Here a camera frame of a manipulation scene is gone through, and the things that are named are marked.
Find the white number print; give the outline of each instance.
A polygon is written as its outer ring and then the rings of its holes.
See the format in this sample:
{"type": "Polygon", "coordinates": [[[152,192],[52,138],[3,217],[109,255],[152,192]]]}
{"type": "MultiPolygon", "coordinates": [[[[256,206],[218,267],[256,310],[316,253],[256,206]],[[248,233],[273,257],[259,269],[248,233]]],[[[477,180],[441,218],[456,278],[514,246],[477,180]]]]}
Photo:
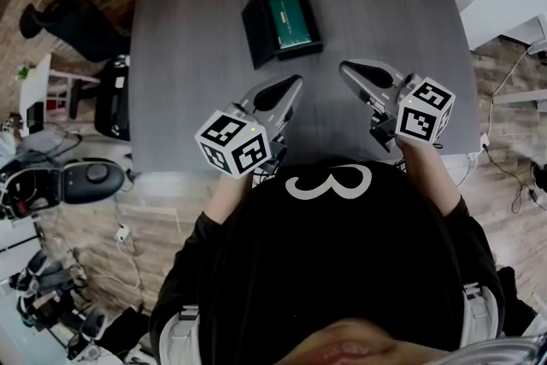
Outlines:
{"type": "Polygon", "coordinates": [[[343,166],[337,166],[336,168],[354,168],[361,172],[362,181],[357,187],[347,188],[336,181],[336,179],[330,174],[326,181],[315,189],[309,191],[303,191],[297,188],[298,177],[289,178],[285,183],[285,188],[289,194],[301,201],[309,201],[310,199],[316,199],[329,189],[333,189],[337,195],[344,199],[356,199],[367,191],[370,183],[373,179],[373,174],[370,169],[361,164],[345,164],[343,166]]]}

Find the wire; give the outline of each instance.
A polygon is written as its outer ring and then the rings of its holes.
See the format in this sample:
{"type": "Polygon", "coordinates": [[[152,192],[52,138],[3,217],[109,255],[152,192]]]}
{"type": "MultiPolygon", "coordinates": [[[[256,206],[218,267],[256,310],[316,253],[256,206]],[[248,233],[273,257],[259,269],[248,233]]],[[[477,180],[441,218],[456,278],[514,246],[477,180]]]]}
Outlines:
{"type": "Polygon", "coordinates": [[[179,213],[177,212],[177,209],[174,210],[174,217],[177,220],[177,229],[179,230],[179,234],[182,234],[182,229],[180,228],[179,213]]]}
{"type": "Polygon", "coordinates": [[[124,193],[129,193],[130,191],[133,190],[133,187],[135,186],[135,181],[129,181],[131,183],[131,187],[129,187],[129,189],[126,189],[126,190],[122,190],[120,189],[120,191],[123,191],[124,193]]]}
{"type": "Polygon", "coordinates": [[[459,184],[456,184],[456,187],[459,187],[460,185],[462,185],[463,183],[465,183],[465,180],[468,178],[469,175],[471,175],[476,169],[477,169],[477,166],[479,164],[479,155],[480,155],[480,152],[478,152],[476,155],[475,155],[475,164],[473,166],[473,169],[471,169],[471,157],[469,154],[466,154],[465,156],[468,158],[469,160],[469,165],[468,165],[468,171],[466,172],[465,176],[463,177],[462,181],[460,181],[459,184]]]}
{"type": "Polygon", "coordinates": [[[277,171],[279,170],[279,164],[275,168],[275,170],[271,174],[267,174],[264,170],[260,169],[260,173],[257,172],[259,168],[255,169],[253,172],[253,183],[255,186],[262,184],[264,181],[270,180],[277,174],[277,171]]]}
{"type": "Polygon", "coordinates": [[[108,274],[94,275],[94,277],[99,278],[99,279],[111,279],[111,280],[117,281],[118,283],[120,283],[121,285],[125,286],[128,289],[133,289],[133,290],[139,289],[140,285],[141,285],[141,280],[140,280],[140,273],[139,273],[138,268],[137,268],[137,263],[135,263],[135,261],[132,259],[131,256],[128,256],[125,252],[123,252],[121,250],[120,241],[118,241],[118,240],[116,240],[116,249],[118,250],[118,252],[122,256],[124,256],[129,261],[129,263],[131,264],[131,266],[135,270],[135,276],[137,277],[137,283],[134,286],[128,285],[125,281],[120,280],[117,277],[114,277],[114,275],[108,275],[108,274]]]}
{"type": "Polygon", "coordinates": [[[114,219],[116,219],[116,224],[118,227],[121,227],[123,224],[120,222],[120,206],[118,205],[118,193],[114,194],[114,219]]]}
{"type": "Polygon", "coordinates": [[[517,66],[521,63],[522,58],[528,53],[528,51],[532,48],[530,46],[526,51],[521,55],[521,57],[518,59],[516,64],[513,66],[513,68],[509,71],[505,79],[502,81],[502,83],[499,85],[499,87],[491,94],[490,96],[490,107],[488,109],[488,132],[486,133],[486,137],[490,138],[490,130],[492,126],[492,105],[494,104],[494,97],[497,95],[499,90],[503,87],[503,85],[507,82],[507,79],[509,79],[509,76],[513,74],[513,72],[516,70],[517,66]]]}
{"type": "Polygon", "coordinates": [[[401,158],[401,160],[399,160],[398,162],[394,162],[393,166],[400,169],[403,164],[404,164],[404,158],[401,158]]]}
{"type": "Polygon", "coordinates": [[[523,183],[521,181],[521,179],[519,177],[517,177],[515,174],[505,170],[504,168],[502,168],[499,164],[497,164],[496,162],[494,162],[494,160],[492,159],[491,155],[490,155],[490,152],[488,150],[488,147],[486,145],[483,145],[483,147],[485,148],[485,151],[486,151],[486,154],[488,155],[488,159],[490,160],[490,162],[496,166],[496,168],[498,168],[499,170],[501,170],[504,174],[507,174],[511,177],[513,177],[515,180],[518,181],[519,183],[519,188],[516,192],[516,195],[515,195],[515,199],[513,200],[513,202],[511,203],[511,212],[516,215],[517,213],[519,213],[521,211],[521,204],[522,204],[522,201],[521,201],[521,198],[522,198],[522,189],[524,187],[526,187],[528,189],[528,194],[530,195],[530,198],[536,203],[536,205],[538,207],[540,207],[542,210],[544,211],[547,211],[547,209],[541,205],[540,203],[538,203],[537,201],[537,195],[536,195],[536,192],[530,188],[530,186],[527,184],[527,183],[523,183]]]}
{"type": "Polygon", "coordinates": [[[41,156],[44,156],[45,159],[43,160],[40,160],[38,162],[35,162],[35,161],[32,161],[32,160],[29,160],[27,159],[26,161],[22,162],[21,165],[23,164],[38,164],[38,163],[41,163],[41,162],[47,162],[47,161],[51,161],[52,159],[64,154],[65,152],[69,152],[70,150],[74,149],[76,146],[78,146],[83,138],[81,135],[79,134],[76,134],[76,133],[72,133],[72,132],[69,132],[66,128],[64,128],[63,126],[61,126],[60,124],[58,123],[55,123],[55,122],[42,122],[42,121],[31,121],[31,122],[34,122],[34,123],[40,123],[42,125],[53,125],[54,127],[58,127],[60,128],[62,131],[64,131],[65,135],[64,137],[61,139],[61,141],[59,142],[59,144],[57,144],[56,146],[54,146],[53,148],[51,148],[50,150],[47,150],[46,152],[43,152],[41,150],[29,150],[29,154],[30,153],[35,153],[35,154],[40,154],[41,156]],[[73,144],[72,146],[69,146],[68,148],[66,148],[65,150],[62,150],[61,152],[57,152],[55,153],[55,155],[51,156],[50,154],[59,149],[62,144],[65,142],[65,140],[68,138],[69,135],[73,135],[77,138],[77,142],[75,144],[73,144]]]}

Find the gray table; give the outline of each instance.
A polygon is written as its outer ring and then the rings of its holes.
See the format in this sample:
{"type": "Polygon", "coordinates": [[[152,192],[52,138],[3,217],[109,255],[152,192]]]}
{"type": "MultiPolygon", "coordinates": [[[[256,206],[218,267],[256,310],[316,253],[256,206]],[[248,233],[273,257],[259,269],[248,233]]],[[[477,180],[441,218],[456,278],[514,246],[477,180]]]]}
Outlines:
{"type": "Polygon", "coordinates": [[[285,164],[330,155],[396,158],[368,133],[372,110],[341,80],[348,58],[431,76],[456,94],[443,153],[479,150],[471,56],[454,0],[310,0],[322,53],[252,67],[241,11],[249,0],[138,0],[130,71],[133,159],[140,171],[203,170],[194,133],[215,109],[281,74],[304,77],[285,164]]]}

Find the black box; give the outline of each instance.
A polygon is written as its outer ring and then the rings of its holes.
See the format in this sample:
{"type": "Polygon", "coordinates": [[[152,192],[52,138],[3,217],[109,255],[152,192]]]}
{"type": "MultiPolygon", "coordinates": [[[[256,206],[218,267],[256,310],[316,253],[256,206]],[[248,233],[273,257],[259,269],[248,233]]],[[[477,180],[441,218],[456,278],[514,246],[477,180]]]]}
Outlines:
{"type": "Polygon", "coordinates": [[[243,23],[247,41],[249,42],[250,56],[255,69],[264,65],[273,56],[280,60],[295,58],[296,56],[314,54],[323,51],[323,42],[315,23],[314,11],[309,0],[298,0],[302,9],[311,41],[292,47],[281,49],[274,18],[269,7],[269,0],[249,0],[243,13],[243,23]]]}

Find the wooden floor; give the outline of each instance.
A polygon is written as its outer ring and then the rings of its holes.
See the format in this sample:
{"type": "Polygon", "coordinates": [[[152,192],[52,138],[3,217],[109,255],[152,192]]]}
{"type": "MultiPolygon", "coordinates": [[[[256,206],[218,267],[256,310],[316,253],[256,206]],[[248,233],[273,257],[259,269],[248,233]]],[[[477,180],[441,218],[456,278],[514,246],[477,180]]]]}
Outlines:
{"type": "MultiPolygon", "coordinates": [[[[489,96],[523,51],[517,44],[494,40],[473,55],[483,132],[488,130],[489,96]]],[[[499,94],[537,88],[547,88],[547,67],[527,56],[499,94]]],[[[547,156],[547,115],[524,105],[495,107],[492,113],[492,158],[530,183],[530,161],[524,156],[534,154],[538,160],[547,156]]],[[[456,182],[468,171],[465,156],[447,157],[445,163],[456,182]]],[[[137,305],[142,297],[150,310],[174,253],[190,234],[214,187],[214,174],[142,175],[132,190],[118,194],[117,203],[111,199],[49,212],[41,222],[46,245],[59,256],[66,248],[75,248],[90,277],[88,295],[107,309],[115,312],[128,304],[137,305]],[[132,240],[122,249],[135,255],[142,280],[138,289],[97,277],[113,274],[135,285],[136,274],[116,249],[117,221],[131,229],[132,240]]],[[[513,214],[511,203],[517,188],[516,180],[491,165],[483,153],[461,191],[484,227],[497,262],[515,268],[521,297],[537,308],[534,292],[547,301],[547,212],[523,191],[521,210],[513,214]]],[[[547,194],[539,201],[547,206],[547,194]]]]}

